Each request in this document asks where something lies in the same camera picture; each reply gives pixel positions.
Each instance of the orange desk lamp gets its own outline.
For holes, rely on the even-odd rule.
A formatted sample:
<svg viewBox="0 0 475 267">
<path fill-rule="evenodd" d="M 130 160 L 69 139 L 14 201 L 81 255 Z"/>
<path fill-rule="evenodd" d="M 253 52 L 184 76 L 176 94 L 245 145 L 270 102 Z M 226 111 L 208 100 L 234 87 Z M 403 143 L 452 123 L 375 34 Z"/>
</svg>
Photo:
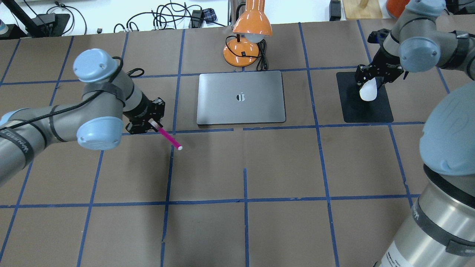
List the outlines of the orange desk lamp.
<svg viewBox="0 0 475 267">
<path fill-rule="evenodd" d="M 223 49 L 224 59 L 229 64 L 236 67 L 251 65 L 259 56 L 256 43 L 262 41 L 264 36 L 272 36 L 272 27 L 264 14 L 264 3 L 265 0 L 246 1 L 246 11 L 234 25 L 233 33 L 237 33 L 237 36 L 227 42 Z"/>
</svg>

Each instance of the pink marker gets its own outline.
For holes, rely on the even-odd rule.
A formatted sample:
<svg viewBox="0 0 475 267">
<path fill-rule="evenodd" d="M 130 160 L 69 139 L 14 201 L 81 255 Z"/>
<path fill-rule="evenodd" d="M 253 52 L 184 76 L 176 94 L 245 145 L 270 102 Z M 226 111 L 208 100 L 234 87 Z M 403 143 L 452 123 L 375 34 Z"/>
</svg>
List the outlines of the pink marker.
<svg viewBox="0 0 475 267">
<path fill-rule="evenodd" d="M 155 129 L 158 130 L 158 132 L 163 135 L 176 149 L 178 150 L 182 150 L 183 149 L 183 146 L 180 145 L 179 142 L 177 142 L 175 140 L 175 138 L 173 138 L 171 135 L 169 135 L 162 127 L 160 127 L 160 125 L 158 125 L 158 123 L 154 120 L 150 120 L 149 121 L 150 124 L 155 127 Z"/>
</svg>

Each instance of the laptop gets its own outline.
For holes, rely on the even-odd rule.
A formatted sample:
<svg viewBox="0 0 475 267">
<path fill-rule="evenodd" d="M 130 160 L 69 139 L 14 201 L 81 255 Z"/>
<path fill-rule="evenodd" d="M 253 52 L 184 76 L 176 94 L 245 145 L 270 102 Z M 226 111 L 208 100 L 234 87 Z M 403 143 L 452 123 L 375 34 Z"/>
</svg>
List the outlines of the laptop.
<svg viewBox="0 0 475 267">
<path fill-rule="evenodd" d="M 280 71 L 209 73 L 199 76 L 197 124 L 284 121 L 284 88 Z"/>
</svg>

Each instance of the brown table surface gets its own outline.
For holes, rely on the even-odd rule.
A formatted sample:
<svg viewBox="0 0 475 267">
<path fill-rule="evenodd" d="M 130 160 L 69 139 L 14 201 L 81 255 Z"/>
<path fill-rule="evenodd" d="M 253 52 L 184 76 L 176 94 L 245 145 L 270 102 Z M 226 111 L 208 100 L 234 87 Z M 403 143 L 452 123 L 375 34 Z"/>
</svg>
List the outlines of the brown table surface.
<svg viewBox="0 0 475 267">
<path fill-rule="evenodd" d="M 162 122 L 184 149 L 158 134 L 105 152 L 48 147 L 0 188 L 0 266 L 371 267 L 427 183 L 426 118 L 470 81 L 411 73 L 386 86 L 393 123 L 345 123 L 335 74 L 368 64 L 379 46 L 364 40 L 394 22 L 273 25 L 282 124 L 196 125 L 199 74 L 243 71 L 222 57 L 229 27 L 1 41 L 0 114 L 79 102 L 72 63 L 101 48 L 145 69 L 134 82 L 165 100 Z M 438 26 L 475 32 L 475 16 Z"/>
</svg>

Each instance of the wooden board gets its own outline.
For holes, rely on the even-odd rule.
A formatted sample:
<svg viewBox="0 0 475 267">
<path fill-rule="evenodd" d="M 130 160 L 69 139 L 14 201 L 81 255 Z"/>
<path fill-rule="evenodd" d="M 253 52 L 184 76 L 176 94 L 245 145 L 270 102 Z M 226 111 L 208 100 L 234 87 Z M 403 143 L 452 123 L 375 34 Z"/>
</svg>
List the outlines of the wooden board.
<svg viewBox="0 0 475 267">
<path fill-rule="evenodd" d="M 378 0 L 369 0 L 365 8 L 360 7 L 362 0 L 342 0 L 346 19 L 382 19 Z"/>
</svg>

